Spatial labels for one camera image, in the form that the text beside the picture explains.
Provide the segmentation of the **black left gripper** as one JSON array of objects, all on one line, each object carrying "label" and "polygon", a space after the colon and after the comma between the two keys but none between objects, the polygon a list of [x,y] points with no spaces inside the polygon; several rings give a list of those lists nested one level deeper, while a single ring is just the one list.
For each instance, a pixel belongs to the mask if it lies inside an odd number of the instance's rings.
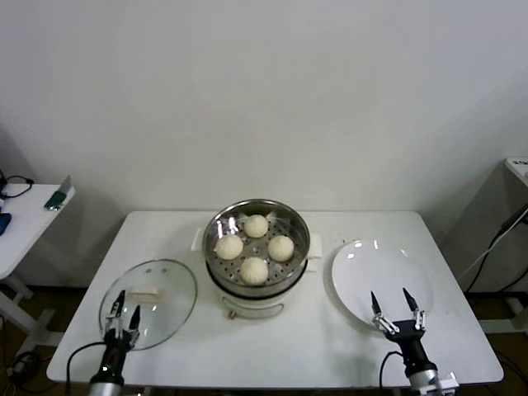
[{"label": "black left gripper", "polygon": [[104,343],[106,349],[100,364],[100,372],[104,375],[121,375],[125,358],[139,337],[140,306],[132,313],[129,327],[122,332],[121,314],[125,303],[125,290],[122,290],[111,306],[106,316]]}]

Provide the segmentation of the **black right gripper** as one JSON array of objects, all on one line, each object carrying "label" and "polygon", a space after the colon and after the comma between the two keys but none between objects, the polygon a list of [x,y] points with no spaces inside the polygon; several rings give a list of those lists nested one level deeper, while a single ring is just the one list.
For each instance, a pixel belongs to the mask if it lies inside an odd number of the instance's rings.
[{"label": "black right gripper", "polygon": [[403,320],[393,323],[388,320],[383,315],[375,293],[371,291],[371,308],[374,315],[372,322],[390,342],[399,346],[403,355],[406,376],[426,370],[436,370],[436,365],[429,360],[421,342],[422,336],[425,334],[425,312],[420,310],[417,301],[406,288],[403,288],[403,294],[412,312],[414,322]]}]

